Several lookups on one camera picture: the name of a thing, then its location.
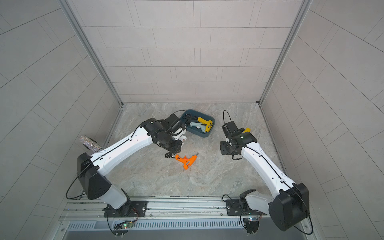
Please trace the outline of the orange hot glue gun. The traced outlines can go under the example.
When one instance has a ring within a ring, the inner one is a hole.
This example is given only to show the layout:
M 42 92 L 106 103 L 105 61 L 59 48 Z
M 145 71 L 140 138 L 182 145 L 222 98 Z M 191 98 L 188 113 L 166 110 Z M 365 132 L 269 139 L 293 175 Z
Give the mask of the orange hot glue gun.
M 184 156 L 183 158 L 181 158 L 179 155 L 174 156 L 175 160 L 183 163 L 183 168 L 185 170 L 189 169 L 189 167 L 196 161 L 197 157 L 198 157 L 198 154 L 193 155 L 190 158 L 188 158 L 187 156 Z

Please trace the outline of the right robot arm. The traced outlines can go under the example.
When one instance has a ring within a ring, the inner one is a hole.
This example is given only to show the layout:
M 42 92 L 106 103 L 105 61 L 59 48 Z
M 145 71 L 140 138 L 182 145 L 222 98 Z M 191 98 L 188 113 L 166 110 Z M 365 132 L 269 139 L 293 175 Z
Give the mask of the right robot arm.
M 240 209 L 245 214 L 258 211 L 271 217 L 275 225 L 286 231 L 310 216 L 310 194 L 304 184 L 296 184 L 264 153 L 251 133 L 228 137 L 220 142 L 222 155 L 247 160 L 264 180 L 271 195 L 248 190 L 240 194 Z

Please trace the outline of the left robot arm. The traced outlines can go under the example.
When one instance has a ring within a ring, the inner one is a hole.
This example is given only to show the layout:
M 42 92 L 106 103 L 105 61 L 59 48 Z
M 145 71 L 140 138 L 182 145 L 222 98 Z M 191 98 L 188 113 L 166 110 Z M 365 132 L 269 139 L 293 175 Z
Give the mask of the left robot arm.
M 80 142 L 93 151 L 92 155 L 84 153 L 78 157 L 78 180 L 88 199 L 100 199 L 114 210 L 128 207 L 128 195 L 107 179 L 109 172 L 151 144 L 176 155 L 181 152 L 186 131 L 181 120 L 172 114 L 165 120 L 151 118 L 142 122 L 133 133 L 108 148 L 102 148 L 87 136 L 80 136 Z

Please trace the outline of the yellow hot glue gun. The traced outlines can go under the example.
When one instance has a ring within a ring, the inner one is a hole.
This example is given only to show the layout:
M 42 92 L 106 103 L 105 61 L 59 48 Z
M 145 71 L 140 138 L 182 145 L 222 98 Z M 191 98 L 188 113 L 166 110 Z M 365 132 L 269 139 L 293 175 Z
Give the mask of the yellow hot glue gun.
M 202 117 L 198 117 L 198 122 L 206 124 L 206 132 L 205 134 L 209 133 L 213 127 L 213 121 L 211 120 L 205 120 Z

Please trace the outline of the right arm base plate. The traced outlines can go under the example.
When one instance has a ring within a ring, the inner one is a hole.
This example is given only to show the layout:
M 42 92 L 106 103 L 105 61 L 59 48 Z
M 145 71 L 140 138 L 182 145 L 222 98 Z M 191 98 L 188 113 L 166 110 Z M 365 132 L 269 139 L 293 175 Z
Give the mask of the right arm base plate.
M 265 213 L 262 213 L 257 210 L 245 210 L 240 204 L 239 200 L 224 200 L 226 203 L 226 210 L 228 216 L 266 216 Z

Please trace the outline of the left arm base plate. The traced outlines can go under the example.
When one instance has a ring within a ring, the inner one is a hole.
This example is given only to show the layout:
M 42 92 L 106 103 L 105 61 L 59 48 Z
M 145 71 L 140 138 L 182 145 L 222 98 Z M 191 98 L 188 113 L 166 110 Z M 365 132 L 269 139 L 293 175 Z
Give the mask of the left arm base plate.
M 117 210 L 107 204 L 103 212 L 105 218 L 137 218 L 145 216 L 147 206 L 148 201 L 128 201 Z

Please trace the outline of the mint green hot glue gun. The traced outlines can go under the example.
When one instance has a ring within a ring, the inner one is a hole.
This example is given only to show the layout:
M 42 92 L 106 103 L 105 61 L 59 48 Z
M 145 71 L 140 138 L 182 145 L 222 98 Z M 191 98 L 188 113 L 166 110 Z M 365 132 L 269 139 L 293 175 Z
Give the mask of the mint green hot glue gun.
M 206 124 L 200 123 L 200 122 L 190 122 L 190 127 L 195 127 L 197 129 L 200 129 L 203 133 L 206 132 Z

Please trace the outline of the white hot glue gun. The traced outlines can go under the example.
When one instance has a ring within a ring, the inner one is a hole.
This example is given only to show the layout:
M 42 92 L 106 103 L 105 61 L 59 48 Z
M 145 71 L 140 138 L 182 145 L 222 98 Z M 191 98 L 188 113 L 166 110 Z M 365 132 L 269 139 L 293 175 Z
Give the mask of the white hot glue gun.
M 183 144 L 184 144 L 184 142 L 186 141 L 186 139 L 187 139 L 187 137 L 186 136 L 184 136 L 183 134 L 181 134 L 181 135 L 179 135 L 179 136 L 172 136 L 175 140 L 181 140 L 182 142 L 183 142 Z M 173 158 L 175 155 L 174 154 L 172 154 L 172 153 L 170 153 L 170 152 L 168 152 L 168 153 L 166 153 L 165 154 L 165 157 L 166 158 Z

